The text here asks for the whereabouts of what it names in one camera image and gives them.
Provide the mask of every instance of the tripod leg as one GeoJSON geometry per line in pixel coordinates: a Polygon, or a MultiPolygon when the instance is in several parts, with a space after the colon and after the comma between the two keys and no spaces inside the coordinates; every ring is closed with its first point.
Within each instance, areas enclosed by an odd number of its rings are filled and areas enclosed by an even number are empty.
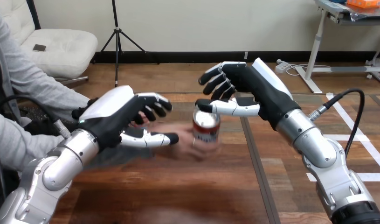
{"type": "Polygon", "coordinates": [[[143,51],[143,53],[145,53],[149,58],[151,58],[152,61],[154,61],[155,63],[159,64],[159,62],[154,58],[153,55],[147,53],[145,50],[143,50],[143,48],[141,48],[137,43],[135,43],[131,38],[129,38],[127,36],[127,34],[125,34],[123,31],[120,31],[120,33],[122,35],[124,35],[129,41],[131,41],[135,46],[137,46],[141,51],[143,51]]]}
{"type": "Polygon", "coordinates": [[[120,34],[116,33],[116,84],[115,87],[118,86],[118,36],[120,34]]]}
{"type": "Polygon", "coordinates": [[[124,35],[129,41],[131,41],[135,46],[137,46],[141,51],[143,52],[146,52],[145,50],[143,50],[143,48],[141,48],[137,43],[135,43],[131,38],[129,38],[127,36],[127,34],[125,34],[123,31],[120,32],[122,35],[124,35]]]}
{"type": "Polygon", "coordinates": [[[120,35],[118,34],[118,51],[120,55],[123,55],[123,51],[121,50],[121,40],[120,40],[120,35]]]}
{"type": "Polygon", "coordinates": [[[104,51],[104,49],[106,48],[106,46],[109,44],[110,40],[113,38],[113,36],[114,36],[115,33],[116,33],[116,32],[113,32],[113,34],[110,36],[109,40],[106,42],[106,44],[105,44],[104,47],[102,48],[101,53],[104,51]]]}

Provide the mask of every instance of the white chair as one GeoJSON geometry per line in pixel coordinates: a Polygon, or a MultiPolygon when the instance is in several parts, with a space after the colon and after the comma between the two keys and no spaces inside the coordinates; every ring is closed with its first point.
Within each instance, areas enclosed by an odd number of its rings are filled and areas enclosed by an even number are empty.
{"type": "Polygon", "coordinates": [[[47,75],[68,84],[88,77],[79,77],[88,67],[97,49],[97,38],[85,31],[71,29],[35,30],[26,0],[0,0],[0,13],[11,35],[37,67],[47,75]],[[35,52],[35,44],[46,51],[35,52]]]}

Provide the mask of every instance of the phone on chair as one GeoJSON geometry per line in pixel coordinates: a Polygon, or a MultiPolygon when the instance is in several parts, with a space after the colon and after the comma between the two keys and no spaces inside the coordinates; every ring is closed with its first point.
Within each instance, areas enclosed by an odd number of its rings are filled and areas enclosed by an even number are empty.
{"type": "Polygon", "coordinates": [[[46,51],[46,47],[47,46],[35,44],[35,46],[33,47],[33,51],[44,52],[46,51]]]}

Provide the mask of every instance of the wooden tabletop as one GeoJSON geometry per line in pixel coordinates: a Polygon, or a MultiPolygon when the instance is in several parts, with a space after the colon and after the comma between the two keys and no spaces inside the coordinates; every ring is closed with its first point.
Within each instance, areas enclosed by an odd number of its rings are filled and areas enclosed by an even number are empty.
{"type": "MultiPolygon", "coordinates": [[[[165,94],[162,121],[191,122],[200,94],[165,94]]],[[[222,117],[221,153],[204,162],[136,159],[81,173],[52,224],[268,224],[239,118],[222,117]]]]}
{"type": "MultiPolygon", "coordinates": [[[[294,95],[305,114],[311,113],[327,101],[324,95],[294,95]]],[[[352,120],[359,106],[358,96],[346,96],[339,101],[352,120]]],[[[260,118],[249,118],[257,149],[271,187],[281,222],[284,224],[330,224],[316,194],[315,182],[306,173],[300,155],[260,118]]],[[[346,134],[351,129],[333,107],[315,121],[323,134],[346,134]]],[[[380,153],[380,106],[366,96],[366,106],[359,126],[371,144],[380,153]]],[[[346,141],[339,141],[345,147],[346,141]]],[[[360,141],[354,141],[347,165],[356,173],[378,173],[380,165],[360,141]]],[[[380,209],[380,182],[365,182],[380,209]]]]}

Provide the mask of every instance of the cable connector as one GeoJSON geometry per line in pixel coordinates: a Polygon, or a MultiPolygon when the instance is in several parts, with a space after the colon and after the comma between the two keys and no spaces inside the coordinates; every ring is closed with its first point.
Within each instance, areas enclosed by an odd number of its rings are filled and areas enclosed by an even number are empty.
{"type": "Polygon", "coordinates": [[[57,120],[56,122],[54,122],[54,126],[64,139],[68,139],[72,135],[61,120],[57,120]]]}
{"type": "Polygon", "coordinates": [[[327,111],[327,107],[325,107],[324,105],[321,105],[318,109],[314,110],[312,113],[310,113],[308,115],[309,119],[311,121],[314,121],[316,120],[317,118],[319,118],[324,112],[327,111]]]}

